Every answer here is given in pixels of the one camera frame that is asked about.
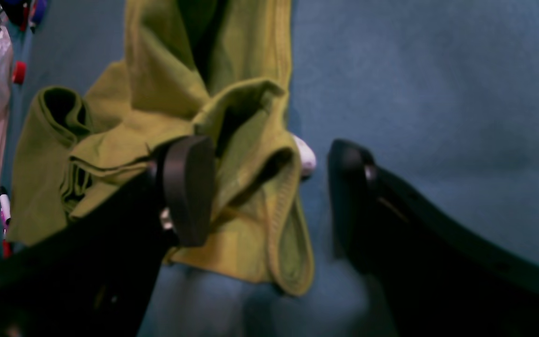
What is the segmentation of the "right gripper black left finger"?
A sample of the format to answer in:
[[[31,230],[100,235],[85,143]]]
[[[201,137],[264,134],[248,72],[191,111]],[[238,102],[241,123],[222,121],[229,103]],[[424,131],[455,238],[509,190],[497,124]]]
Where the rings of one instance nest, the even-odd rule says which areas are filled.
[[[0,261],[0,337],[134,337],[173,247],[210,230],[215,151],[163,145],[96,209]]]

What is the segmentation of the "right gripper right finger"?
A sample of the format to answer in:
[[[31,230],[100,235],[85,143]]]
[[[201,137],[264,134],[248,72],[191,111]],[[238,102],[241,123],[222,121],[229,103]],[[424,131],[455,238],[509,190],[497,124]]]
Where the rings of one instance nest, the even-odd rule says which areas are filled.
[[[353,141],[332,141],[328,176],[339,254],[381,283],[402,336],[539,337],[539,266],[452,220]]]

